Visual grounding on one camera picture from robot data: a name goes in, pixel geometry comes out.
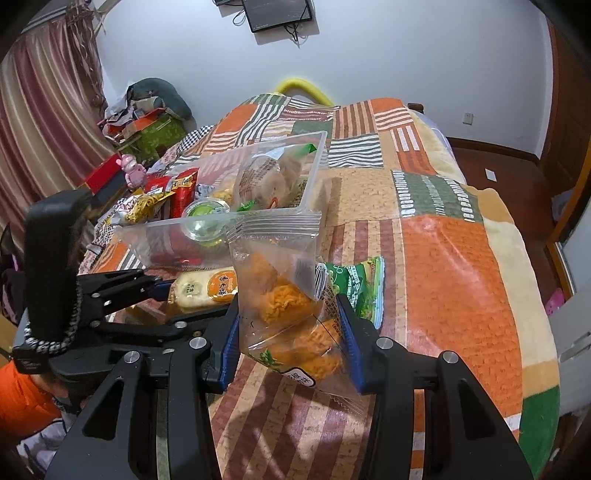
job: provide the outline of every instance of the pink figurine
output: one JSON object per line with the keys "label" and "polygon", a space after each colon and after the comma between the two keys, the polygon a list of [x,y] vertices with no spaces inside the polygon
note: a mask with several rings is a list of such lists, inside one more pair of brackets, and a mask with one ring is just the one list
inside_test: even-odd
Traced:
{"label": "pink figurine", "polygon": [[116,160],[117,165],[125,172],[125,181],[130,190],[142,187],[146,180],[146,169],[137,163],[135,157],[125,154]]}

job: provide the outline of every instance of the ziplock bag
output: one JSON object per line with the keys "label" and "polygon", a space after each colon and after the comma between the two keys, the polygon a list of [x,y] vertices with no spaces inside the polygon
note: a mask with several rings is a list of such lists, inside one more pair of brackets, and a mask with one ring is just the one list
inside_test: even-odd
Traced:
{"label": "ziplock bag", "polygon": [[275,213],[245,215],[228,233],[241,351],[307,387],[358,400],[332,285],[326,266],[315,262],[320,214]]}
{"label": "ziplock bag", "polygon": [[232,195],[233,209],[285,208],[301,191],[300,175],[311,144],[286,145],[257,153],[240,165]]}

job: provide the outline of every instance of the wooden baseboard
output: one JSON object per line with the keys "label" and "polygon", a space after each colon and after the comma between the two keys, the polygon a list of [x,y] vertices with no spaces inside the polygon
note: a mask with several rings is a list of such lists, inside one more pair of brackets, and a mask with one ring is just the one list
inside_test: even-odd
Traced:
{"label": "wooden baseboard", "polygon": [[449,144],[455,148],[468,148],[470,150],[498,153],[500,155],[507,155],[508,157],[522,158],[523,160],[532,161],[536,164],[540,160],[533,153],[517,150],[516,148],[504,147],[503,145],[468,140],[467,138],[447,137],[447,139],[449,140]]}
{"label": "wooden baseboard", "polygon": [[566,271],[567,267],[564,264],[563,257],[558,250],[559,247],[556,242],[548,242],[546,248],[548,249],[550,259],[552,260],[552,264],[558,275],[558,281],[560,282],[560,288],[562,288],[562,292],[564,293],[564,299],[568,300],[574,295],[573,285],[569,279],[569,274]]}

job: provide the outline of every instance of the curtain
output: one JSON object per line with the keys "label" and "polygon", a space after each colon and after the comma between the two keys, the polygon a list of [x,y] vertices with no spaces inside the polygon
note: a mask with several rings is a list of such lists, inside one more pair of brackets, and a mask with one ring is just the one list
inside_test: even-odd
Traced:
{"label": "curtain", "polygon": [[80,186],[113,153],[96,125],[103,108],[81,5],[20,36],[0,64],[0,228],[10,222],[20,248],[30,205]]}

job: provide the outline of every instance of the bed cover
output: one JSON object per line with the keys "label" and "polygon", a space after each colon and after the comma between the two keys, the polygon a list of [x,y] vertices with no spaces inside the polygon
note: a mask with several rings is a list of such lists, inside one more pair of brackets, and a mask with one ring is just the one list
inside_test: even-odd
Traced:
{"label": "bed cover", "polygon": [[[385,259],[381,335],[411,351],[456,351],[518,438],[535,474],[558,420],[556,349],[521,235],[496,191],[466,180],[445,137],[400,100],[312,105],[254,97],[185,155],[326,130],[333,182],[322,256]],[[178,163],[188,160],[179,159]],[[142,265],[112,241],[92,271]],[[210,406],[225,479],[356,478],[371,423],[241,356],[234,382]],[[422,475],[423,395],[415,393],[411,477]]]}

